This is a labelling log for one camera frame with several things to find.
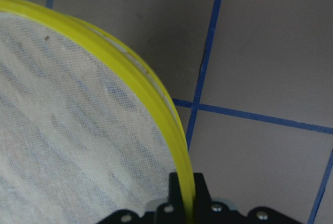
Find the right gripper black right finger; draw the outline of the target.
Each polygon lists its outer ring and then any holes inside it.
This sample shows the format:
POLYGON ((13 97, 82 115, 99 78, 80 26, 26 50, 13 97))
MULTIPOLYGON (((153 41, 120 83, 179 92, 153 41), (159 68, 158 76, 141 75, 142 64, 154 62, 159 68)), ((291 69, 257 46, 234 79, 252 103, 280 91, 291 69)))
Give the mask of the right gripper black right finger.
POLYGON ((194 173, 195 200, 194 221, 195 223, 210 223, 211 196, 202 173, 194 173))

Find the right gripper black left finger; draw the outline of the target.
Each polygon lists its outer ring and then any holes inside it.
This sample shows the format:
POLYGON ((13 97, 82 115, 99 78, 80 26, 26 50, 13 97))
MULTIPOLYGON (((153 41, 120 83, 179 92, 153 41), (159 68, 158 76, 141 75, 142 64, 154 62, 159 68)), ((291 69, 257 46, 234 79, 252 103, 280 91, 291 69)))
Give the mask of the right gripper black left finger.
POLYGON ((184 212, 184 204, 181 194, 180 182, 176 172, 169 174, 169 196, 168 202, 172 205, 171 212, 174 223, 185 223, 186 217, 184 212))

